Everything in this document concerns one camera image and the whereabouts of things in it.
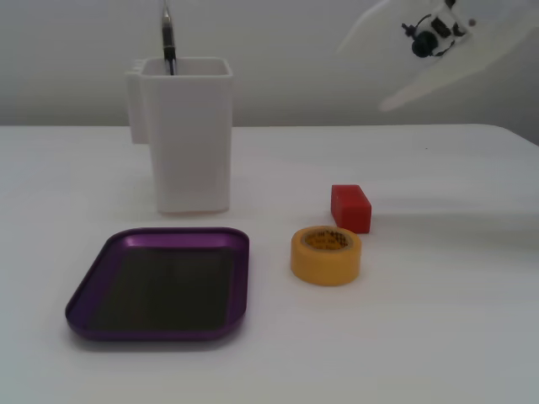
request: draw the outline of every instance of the yellow tape roll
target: yellow tape roll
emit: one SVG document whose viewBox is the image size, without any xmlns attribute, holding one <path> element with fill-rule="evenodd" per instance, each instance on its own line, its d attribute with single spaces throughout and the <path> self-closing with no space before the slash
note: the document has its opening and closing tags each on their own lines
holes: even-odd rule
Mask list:
<svg viewBox="0 0 539 404">
<path fill-rule="evenodd" d="M 360 257 L 360 238 L 338 227 L 308 227 L 292 238 L 292 272 L 311 284 L 348 284 L 360 274 Z"/>
</svg>

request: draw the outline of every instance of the white table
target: white table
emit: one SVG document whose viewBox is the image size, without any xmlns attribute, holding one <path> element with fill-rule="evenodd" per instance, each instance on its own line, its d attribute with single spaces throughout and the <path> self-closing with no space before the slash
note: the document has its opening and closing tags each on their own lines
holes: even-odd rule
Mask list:
<svg viewBox="0 0 539 404">
<path fill-rule="evenodd" d="M 232 208 L 155 211 L 127 128 L 0 129 L 6 403 L 539 402 L 539 148 L 493 126 L 237 129 Z M 290 239 L 333 224 L 333 183 L 373 205 L 362 274 L 323 288 Z M 209 344 L 100 344 L 64 308 L 104 241 L 142 226 L 250 236 L 248 312 Z"/>
</svg>

